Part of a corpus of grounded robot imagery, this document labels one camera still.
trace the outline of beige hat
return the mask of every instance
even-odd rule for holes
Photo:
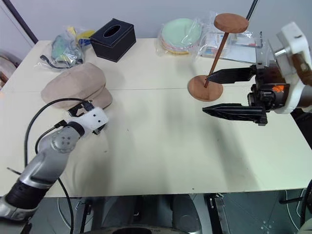
[[[87,62],[72,67],[50,81],[41,92],[42,99],[49,103],[59,98],[92,100],[94,106],[105,108],[112,103],[112,96],[105,88],[106,79],[101,69]],[[76,105],[75,101],[54,104],[58,108]]]

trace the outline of wooden base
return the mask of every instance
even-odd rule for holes
[[[223,93],[222,84],[209,82],[207,88],[204,87],[205,75],[193,77],[188,85],[187,89],[189,93],[196,99],[201,101],[215,101]]]

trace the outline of wooden rod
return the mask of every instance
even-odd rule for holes
[[[222,52],[222,50],[223,50],[223,47],[224,47],[224,45],[225,45],[225,42],[226,42],[228,36],[229,36],[229,33],[224,33],[224,36],[223,36],[222,42],[221,42],[221,44],[220,44],[220,47],[219,47],[219,49],[218,49],[218,51],[217,51],[217,53],[216,53],[216,55],[215,55],[214,63],[213,63],[213,65],[212,65],[211,69],[210,69],[210,73],[209,73],[209,75],[206,76],[206,81],[205,81],[205,84],[204,84],[204,87],[205,87],[205,88],[207,88],[208,83],[209,83],[209,81],[208,81],[208,76],[210,76],[210,75],[214,72],[215,66],[216,66],[216,64],[217,64],[217,62],[218,62],[218,60],[219,60],[219,58],[220,58],[221,52]]]

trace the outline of green plate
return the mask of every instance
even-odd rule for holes
[[[163,40],[174,47],[187,47],[196,43],[201,26],[191,19],[175,19],[166,23],[161,31]]]

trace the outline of wooden disc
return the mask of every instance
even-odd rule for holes
[[[196,99],[201,101],[215,101],[217,100],[222,92],[222,84],[209,82],[207,88],[204,87],[205,75],[193,77],[188,85],[187,89],[189,93]]]
[[[226,33],[245,32],[248,24],[249,22],[246,18],[231,13],[217,15],[214,19],[215,27]]]

